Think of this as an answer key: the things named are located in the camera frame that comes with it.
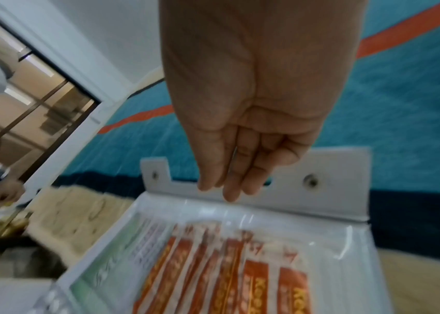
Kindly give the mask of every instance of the beige surface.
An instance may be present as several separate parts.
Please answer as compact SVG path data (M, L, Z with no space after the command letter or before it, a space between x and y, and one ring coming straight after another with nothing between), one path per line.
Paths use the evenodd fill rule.
M34 215L28 231L73 265L132 202L82 187L46 188L29 206ZM397 314L440 313L440 261L379 254Z

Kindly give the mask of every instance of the window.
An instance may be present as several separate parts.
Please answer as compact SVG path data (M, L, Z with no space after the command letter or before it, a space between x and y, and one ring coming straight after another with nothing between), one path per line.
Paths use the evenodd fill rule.
M0 26L19 63L0 94L0 163L26 180L98 105Z

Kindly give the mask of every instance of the orange label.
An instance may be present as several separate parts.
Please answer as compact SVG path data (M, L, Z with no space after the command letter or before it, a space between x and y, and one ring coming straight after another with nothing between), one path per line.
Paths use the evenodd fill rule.
M218 258L220 256L220 252L215 250L208 262L203 268L201 272L201 276L199 277L198 284L195 288L194 296L192 297L192 302L190 304L189 314L200 314L201 309L203 308L204 298L206 297L206 290L208 289L209 278L211 273L216 267L216 263L218 262Z
M226 251L220 265L220 274L213 289L209 305L211 314L231 314L237 303L237 284L242 242L226 241Z
M182 287L182 293L180 294L180 299L178 299L177 308L179 308L179 306L182 304L182 300L185 296L187 288L190 285L190 282L192 281L192 277L194 277L195 272L199 268L199 264L204 258L204 254L206 254L206 248L207 245L201 243L199 244L198 249L195 251L194 257L192 258L192 263L190 264L189 268L187 269L187 273L185 274L184 286Z
M142 304L142 301L146 297L146 295L149 293L149 290L154 284L154 281L156 280L156 277L158 277L159 271L164 265L164 262L166 261L166 258L170 254L170 251L172 250L173 244L175 243L175 237L172 236L168 240L168 243L164 247L163 253L161 253L161 256L159 257L156 264L153 266L151 271L149 272L149 275L147 275L146 281L144 282L144 286L142 287L142 293L141 297L133 304L133 311L132 314L137 314L137 311Z
M178 242L177 247L164 268L163 277L159 282L156 295L146 311L147 314L163 314L191 249L191 240L181 239Z
M266 314L268 302L268 264L247 260L244 265L239 312Z
M311 314L308 279L305 273L280 268L277 311L278 314Z

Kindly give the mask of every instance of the human hand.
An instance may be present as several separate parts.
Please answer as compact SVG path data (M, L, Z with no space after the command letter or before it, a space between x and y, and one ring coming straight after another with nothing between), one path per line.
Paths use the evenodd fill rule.
M161 50L198 188L252 195L315 142L354 63L365 0L160 0Z
M23 183L14 178L5 178L0 182L0 204L16 202L25 193Z

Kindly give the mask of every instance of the palm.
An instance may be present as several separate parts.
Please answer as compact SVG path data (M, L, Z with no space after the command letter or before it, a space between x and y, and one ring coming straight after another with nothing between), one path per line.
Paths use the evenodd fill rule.
M228 201L241 191L256 193L276 166L298 161L314 143L359 38L360 19L328 53L328 39L301 40L278 23L305 29L311 17L273 13L282 2L291 8L307 2L268 2L272 10L264 12L252 10L250 1L160 3L163 65L198 162L199 188L224 185Z

